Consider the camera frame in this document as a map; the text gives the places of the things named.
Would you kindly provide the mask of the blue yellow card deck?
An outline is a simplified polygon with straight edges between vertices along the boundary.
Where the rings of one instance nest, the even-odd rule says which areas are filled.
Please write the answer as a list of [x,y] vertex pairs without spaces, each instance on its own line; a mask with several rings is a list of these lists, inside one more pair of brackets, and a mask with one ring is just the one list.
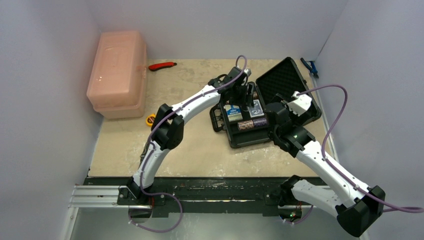
[[229,122],[237,122],[243,119],[242,111],[237,105],[226,104],[224,110]]

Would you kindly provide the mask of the black poker set case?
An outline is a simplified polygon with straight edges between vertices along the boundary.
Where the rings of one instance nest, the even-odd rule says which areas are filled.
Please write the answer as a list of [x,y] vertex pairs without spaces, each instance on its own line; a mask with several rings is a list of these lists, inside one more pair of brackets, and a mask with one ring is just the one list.
[[[292,97],[295,91],[304,92],[308,90],[306,80],[302,77],[297,65],[291,57],[286,57],[277,65],[269,69],[255,81],[249,81],[255,84],[253,100],[259,100],[264,112],[266,104],[270,103],[276,95],[281,95],[288,103],[293,101]],[[305,125],[318,120],[321,117],[321,110],[310,93],[312,98],[311,107],[307,112],[298,116],[294,122],[305,128]],[[264,116],[253,117],[249,115],[246,106],[239,106],[243,119],[240,121],[229,122],[224,106],[229,104],[218,103],[210,111],[210,120],[215,132],[225,131],[231,148],[237,149],[250,145],[256,145],[272,141],[268,135],[268,123],[266,126],[256,127],[248,130],[238,130],[237,123],[266,118]]]

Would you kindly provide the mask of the blue playing card deck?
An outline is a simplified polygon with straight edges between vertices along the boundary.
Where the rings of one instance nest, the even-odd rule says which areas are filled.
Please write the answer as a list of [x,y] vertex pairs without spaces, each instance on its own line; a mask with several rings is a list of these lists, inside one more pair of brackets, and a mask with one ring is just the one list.
[[262,117],[265,115],[259,99],[254,99],[253,106],[248,106],[247,109],[251,118]]

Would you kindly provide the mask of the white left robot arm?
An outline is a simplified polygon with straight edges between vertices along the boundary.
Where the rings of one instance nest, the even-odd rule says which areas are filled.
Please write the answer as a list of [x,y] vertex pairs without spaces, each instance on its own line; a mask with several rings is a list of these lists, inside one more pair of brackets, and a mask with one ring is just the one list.
[[246,86],[251,70],[234,66],[228,74],[211,79],[199,92],[188,99],[169,106],[159,107],[151,132],[140,156],[140,165],[127,188],[129,197],[138,205],[149,199],[148,188],[166,155],[184,138],[185,124],[207,108],[237,95]]

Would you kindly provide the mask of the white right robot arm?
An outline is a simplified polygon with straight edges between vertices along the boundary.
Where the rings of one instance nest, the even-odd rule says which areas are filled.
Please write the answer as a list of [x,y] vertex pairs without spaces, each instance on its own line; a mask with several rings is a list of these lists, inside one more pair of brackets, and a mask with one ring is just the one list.
[[274,145],[312,169],[328,188],[313,185],[293,175],[281,184],[280,205],[307,202],[336,218],[351,236],[360,237],[382,214],[386,193],[378,185],[370,187],[344,169],[331,156],[321,152],[322,145],[294,120],[311,106],[309,96],[291,102],[277,94],[264,107],[268,136]]

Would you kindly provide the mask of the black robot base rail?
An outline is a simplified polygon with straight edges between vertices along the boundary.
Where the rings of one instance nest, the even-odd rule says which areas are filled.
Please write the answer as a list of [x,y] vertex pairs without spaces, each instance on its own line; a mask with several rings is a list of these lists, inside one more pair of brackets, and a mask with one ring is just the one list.
[[75,186],[71,208],[127,210],[137,220],[170,214],[260,214],[299,219],[310,204],[287,196],[285,177],[156,177],[138,190],[130,177],[87,177]]

